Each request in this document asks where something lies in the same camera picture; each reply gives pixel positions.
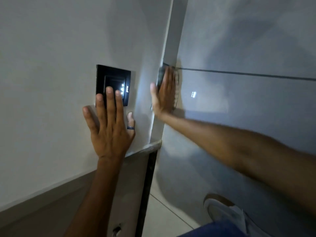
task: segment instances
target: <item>black switch panel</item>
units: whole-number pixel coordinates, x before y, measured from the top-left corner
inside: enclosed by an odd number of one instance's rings
[[[101,93],[106,107],[106,87],[110,86],[114,91],[119,90],[123,99],[123,106],[128,104],[130,94],[131,71],[114,67],[97,65],[96,94]]]

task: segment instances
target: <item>glossy tile wall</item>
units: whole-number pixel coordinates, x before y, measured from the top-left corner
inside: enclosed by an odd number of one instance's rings
[[[316,154],[314,11],[314,0],[189,0],[176,115],[257,131]],[[316,234],[315,219],[300,207],[165,125],[151,194],[196,228],[210,222],[208,193],[230,199],[274,236]]]

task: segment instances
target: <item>white shoe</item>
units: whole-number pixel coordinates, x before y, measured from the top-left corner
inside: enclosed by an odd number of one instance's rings
[[[212,221],[230,220],[248,236],[272,237],[260,229],[242,209],[220,195],[208,194],[204,199],[204,208]]]

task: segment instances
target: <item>fingernail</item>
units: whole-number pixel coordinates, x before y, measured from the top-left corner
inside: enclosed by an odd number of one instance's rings
[[[98,100],[98,101],[102,101],[103,96],[102,96],[101,94],[97,94],[96,97],[97,97],[97,100]]]
[[[111,88],[111,87],[107,87],[107,88],[106,88],[106,92],[107,92],[107,93],[112,93],[112,88]]]

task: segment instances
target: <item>person's left hand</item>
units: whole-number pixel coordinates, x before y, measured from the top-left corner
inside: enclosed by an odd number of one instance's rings
[[[83,115],[91,132],[91,141],[100,163],[121,164],[130,147],[135,130],[127,130],[124,124],[123,102],[120,91],[115,92],[116,109],[113,88],[106,88],[106,109],[102,94],[97,94],[96,110],[100,122],[97,128],[88,107],[83,107]],[[127,115],[128,126],[135,127],[132,112]]]

